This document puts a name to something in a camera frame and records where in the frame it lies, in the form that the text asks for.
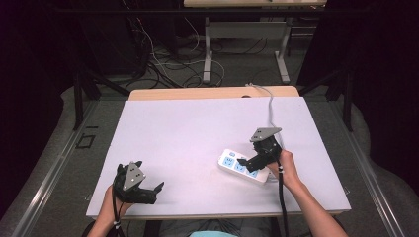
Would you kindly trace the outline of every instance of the white tabletop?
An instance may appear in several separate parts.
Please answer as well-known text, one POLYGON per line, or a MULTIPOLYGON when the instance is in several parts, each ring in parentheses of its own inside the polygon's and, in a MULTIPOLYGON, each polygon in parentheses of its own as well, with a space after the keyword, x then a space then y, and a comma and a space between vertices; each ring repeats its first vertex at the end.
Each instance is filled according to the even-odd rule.
MULTIPOLYGON (((225 148, 256 155, 249 141, 269 126, 269 98, 128 101, 86 215, 99 213, 119 164, 141 160, 140 185, 165 186, 154 205, 136 204, 126 218, 212 218, 281 214, 278 183, 260 186, 217 167, 225 148)), ((283 129, 301 179, 330 212, 351 207, 304 98, 276 97, 274 124, 283 129)), ((285 189, 288 212, 300 212, 285 189)))
POLYGON ((327 0, 185 0, 185 7, 291 7, 321 6, 327 0))

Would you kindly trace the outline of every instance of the human arm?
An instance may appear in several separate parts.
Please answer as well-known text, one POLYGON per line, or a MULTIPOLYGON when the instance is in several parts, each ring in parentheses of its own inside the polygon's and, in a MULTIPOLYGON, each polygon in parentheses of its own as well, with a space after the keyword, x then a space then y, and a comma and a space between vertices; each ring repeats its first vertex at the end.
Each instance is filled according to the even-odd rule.
MULTIPOLYGON (((115 215, 114 207, 112 205, 112 186, 109 186, 105 192, 105 197, 102 202, 99 215, 87 236, 106 236, 108 232, 114 227, 115 215)), ((124 216, 126 211, 133 205, 133 203, 122 203, 118 198, 116 199, 116 207, 120 211, 120 216, 124 216)))
MULTIPOLYGON (((302 214, 313 236, 348 236, 333 217, 318 203, 307 186, 301 181, 293 161, 293 154, 283 150, 280 154, 280 163, 283 166, 284 185, 292 193, 298 203, 302 214)), ((278 164, 267 165, 271 172, 279 178, 278 164)))

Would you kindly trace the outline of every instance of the desk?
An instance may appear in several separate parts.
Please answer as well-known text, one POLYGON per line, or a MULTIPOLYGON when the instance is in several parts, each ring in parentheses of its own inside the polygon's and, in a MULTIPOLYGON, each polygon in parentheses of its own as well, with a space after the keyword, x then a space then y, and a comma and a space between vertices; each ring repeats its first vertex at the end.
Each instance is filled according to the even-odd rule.
MULTIPOLYGON (((185 0, 185 7, 192 8, 226 8, 226 7, 297 7, 321 6, 326 0, 185 0)), ((281 80, 290 83, 290 77, 284 63, 290 31, 293 24, 292 18, 285 22, 210 22, 206 18, 206 59, 204 65, 203 82, 210 81, 212 51, 210 50, 211 38, 269 38, 281 39, 280 50, 275 52, 281 80)))
MULTIPOLYGON (((284 95, 273 100, 274 123, 284 130, 285 146, 295 156, 301 179, 329 212, 349 210, 304 98, 294 87, 267 88, 275 96, 284 95)), ((132 92, 86 215, 98 215, 118 165, 138 160, 147 175, 142 188, 152 189, 160 182, 165 186, 155 205, 137 204, 126 218, 280 215, 278 182, 256 185, 217 167, 225 148, 256 155, 249 139, 257 127, 269 126, 269 99, 266 91, 253 87, 132 92)), ((299 213, 287 189, 284 196, 288 212, 299 213)))

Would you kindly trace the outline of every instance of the white power strip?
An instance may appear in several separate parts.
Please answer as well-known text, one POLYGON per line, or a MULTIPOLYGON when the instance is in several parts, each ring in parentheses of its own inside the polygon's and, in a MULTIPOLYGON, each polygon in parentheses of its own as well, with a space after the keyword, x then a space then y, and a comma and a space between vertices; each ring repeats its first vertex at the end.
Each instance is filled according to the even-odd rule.
POLYGON ((268 168, 265 167, 262 170, 257 170, 250 173, 245 166, 242 166, 240 163, 238 163, 237 159, 248 160, 249 158, 238 152, 225 149, 224 152, 222 152, 222 155, 218 158, 218 166, 222 170, 233 175, 240 176, 241 178, 244 178, 248 181, 260 185, 266 183, 270 173, 268 168))

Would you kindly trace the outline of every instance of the power strip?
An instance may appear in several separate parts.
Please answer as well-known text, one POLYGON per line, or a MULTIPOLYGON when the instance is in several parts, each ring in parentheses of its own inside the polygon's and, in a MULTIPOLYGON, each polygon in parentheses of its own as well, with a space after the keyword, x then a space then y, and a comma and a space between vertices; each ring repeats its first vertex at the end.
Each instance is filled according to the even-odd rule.
POLYGON ((243 179, 254 182, 256 184, 264 185, 269 176, 269 169, 264 168, 250 173, 245 166, 238 163, 237 159, 249 160, 248 157, 235 152, 230 149, 225 149, 222 155, 218 158, 218 166, 222 170, 237 175, 243 179))

